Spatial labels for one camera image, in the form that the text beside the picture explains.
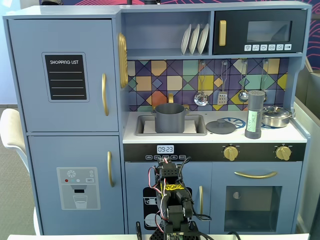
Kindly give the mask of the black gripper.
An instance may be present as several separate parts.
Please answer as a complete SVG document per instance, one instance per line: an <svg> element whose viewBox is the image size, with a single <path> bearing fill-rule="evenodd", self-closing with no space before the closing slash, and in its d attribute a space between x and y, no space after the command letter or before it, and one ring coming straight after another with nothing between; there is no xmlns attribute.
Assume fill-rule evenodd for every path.
<svg viewBox="0 0 320 240"><path fill-rule="evenodd" d="M169 157L160 157L157 160L159 168L176 168L176 164Z"/></svg>

